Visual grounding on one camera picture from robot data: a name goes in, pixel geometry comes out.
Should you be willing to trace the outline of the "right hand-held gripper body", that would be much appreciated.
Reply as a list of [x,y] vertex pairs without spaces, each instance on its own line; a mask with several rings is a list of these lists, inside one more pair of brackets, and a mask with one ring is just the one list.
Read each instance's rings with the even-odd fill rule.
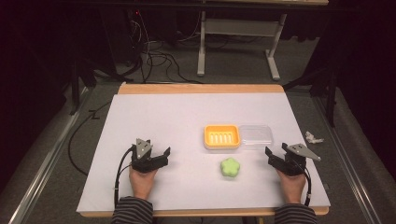
[[268,164],[285,175],[295,176],[304,173],[307,158],[315,161],[321,160],[320,156],[303,144],[288,145],[288,152],[283,159],[274,155],[271,158],[268,157]]

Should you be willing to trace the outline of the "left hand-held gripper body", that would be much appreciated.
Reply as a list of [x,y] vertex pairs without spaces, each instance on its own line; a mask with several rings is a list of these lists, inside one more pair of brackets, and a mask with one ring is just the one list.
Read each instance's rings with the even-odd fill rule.
[[160,169],[168,164],[168,157],[152,157],[153,145],[137,138],[136,143],[132,146],[132,168],[140,173],[148,173]]

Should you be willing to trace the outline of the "clear plastic soap dish lid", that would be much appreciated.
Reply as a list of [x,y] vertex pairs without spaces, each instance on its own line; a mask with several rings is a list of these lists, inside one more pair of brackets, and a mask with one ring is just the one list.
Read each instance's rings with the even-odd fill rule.
[[267,125],[242,125],[239,132],[243,149],[263,149],[274,143],[272,130]]

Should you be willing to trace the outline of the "green flower-shaped soap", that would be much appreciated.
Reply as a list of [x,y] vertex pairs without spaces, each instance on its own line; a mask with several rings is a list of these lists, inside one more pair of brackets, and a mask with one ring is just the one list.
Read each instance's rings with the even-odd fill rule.
[[223,176],[237,177],[240,163],[234,158],[227,158],[220,163],[220,170]]

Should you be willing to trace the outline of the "yellow soap dish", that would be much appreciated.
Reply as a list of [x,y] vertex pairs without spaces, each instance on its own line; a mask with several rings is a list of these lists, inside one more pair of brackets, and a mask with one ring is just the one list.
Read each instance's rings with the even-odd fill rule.
[[210,150],[236,149],[241,143],[239,129],[235,125],[206,125],[204,143]]

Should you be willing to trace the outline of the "person's left hand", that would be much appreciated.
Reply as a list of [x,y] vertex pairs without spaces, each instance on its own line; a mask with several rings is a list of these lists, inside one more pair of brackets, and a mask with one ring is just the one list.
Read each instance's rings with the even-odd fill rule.
[[130,184],[133,194],[136,198],[143,200],[147,200],[149,198],[149,195],[154,185],[154,178],[156,174],[157,170],[143,174],[133,168],[130,169]]

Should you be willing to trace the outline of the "person's right hand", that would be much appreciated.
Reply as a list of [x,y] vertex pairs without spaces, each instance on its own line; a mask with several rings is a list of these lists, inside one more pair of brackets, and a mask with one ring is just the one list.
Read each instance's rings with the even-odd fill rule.
[[305,186],[305,176],[295,175],[289,176],[285,175],[280,171],[276,171],[279,179],[284,199],[286,203],[300,203],[302,199],[302,194]]

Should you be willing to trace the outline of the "crumpled white paper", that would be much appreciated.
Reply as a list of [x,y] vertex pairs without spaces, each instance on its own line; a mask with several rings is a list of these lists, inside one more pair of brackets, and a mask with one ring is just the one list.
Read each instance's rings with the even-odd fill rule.
[[311,132],[305,133],[305,139],[310,144],[319,144],[324,142],[323,138],[316,138]]

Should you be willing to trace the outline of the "black stand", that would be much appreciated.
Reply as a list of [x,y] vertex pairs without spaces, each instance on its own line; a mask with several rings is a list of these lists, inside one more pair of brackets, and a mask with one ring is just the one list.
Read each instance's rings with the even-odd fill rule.
[[80,106],[82,105],[82,93],[79,90],[82,81],[84,86],[88,89],[96,86],[96,79],[94,77],[94,71],[99,70],[104,74],[116,79],[117,81],[124,81],[125,78],[121,75],[106,69],[102,65],[95,63],[92,60],[85,58],[75,58],[71,64],[71,92],[72,92],[72,110],[71,115],[75,115]]
[[337,71],[331,68],[320,68],[319,70],[303,75],[294,79],[293,81],[283,85],[285,91],[291,90],[294,87],[310,84],[309,90],[311,96],[321,97],[326,96],[325,118],[329,124],[334,126],[334,106],[335,106],[335,91],[337,83]]

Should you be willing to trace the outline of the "metal floor rail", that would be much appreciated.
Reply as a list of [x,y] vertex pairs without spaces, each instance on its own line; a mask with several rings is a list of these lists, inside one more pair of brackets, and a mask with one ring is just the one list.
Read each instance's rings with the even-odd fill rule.
[[363,213],[363,216],[367,222],[367,224],[381,224],[377,222],[377,214],[375,209],[373,208],[370,197],[367,194],[366,187],[364,187],[361,179],[359,178],[350,158],[347,155],[347,152],[339,138],[339,135],[336,133],[335,128],[330,124],[325,115],[325,106],[322,101],[318,97],[314,97],[312,99],[316,109],[318,110],[321,119],[324,121],[328,132],[330,133],[331,140],[335,145],[335,151],[339,161],[341,162],[341,167],[346,176],[349,186],[354,194],[354,197],[359,204],[359,207]]
[[11,206],[11,215],[6,218],[6,224],[24,224],[30,216],[62,154],[64,142],[78,119],[79,108],[91,92],[87,87],[78,91],[80,104],[74,106],[73,103],[67,103],[23,157],[2,194]]

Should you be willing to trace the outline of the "white metal desk frame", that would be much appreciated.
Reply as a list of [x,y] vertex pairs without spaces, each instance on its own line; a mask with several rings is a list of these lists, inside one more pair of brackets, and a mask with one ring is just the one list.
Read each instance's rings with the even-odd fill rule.
[[264,51],[272,80],[280,80],[275,60],[276,48],[282,34],[287,14],[281,14],[277,21],[246,21],[228,19],[208,19],[201,12],[200,47],[198,51],[197,75],[205,75],[205,36],[206,35],[243,35],[272,37],[272,46]]

